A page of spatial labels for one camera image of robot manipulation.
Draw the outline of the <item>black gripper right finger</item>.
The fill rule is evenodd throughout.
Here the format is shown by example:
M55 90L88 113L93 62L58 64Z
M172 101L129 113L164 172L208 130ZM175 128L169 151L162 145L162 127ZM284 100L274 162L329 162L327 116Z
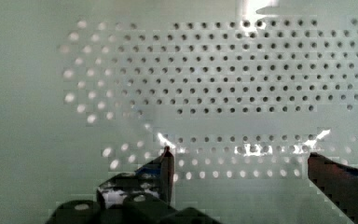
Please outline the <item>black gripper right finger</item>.
M308 178L354 224L358 224L358 168L310 153Z

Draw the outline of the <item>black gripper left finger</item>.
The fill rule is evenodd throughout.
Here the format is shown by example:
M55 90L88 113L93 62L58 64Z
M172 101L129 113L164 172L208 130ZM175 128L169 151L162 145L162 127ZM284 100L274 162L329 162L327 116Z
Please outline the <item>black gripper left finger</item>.
M114 175L98 186L97 202L102 209L123 204L132 194L146 193L170 203L174 175L174 156L166 146L152 161L133 172Z

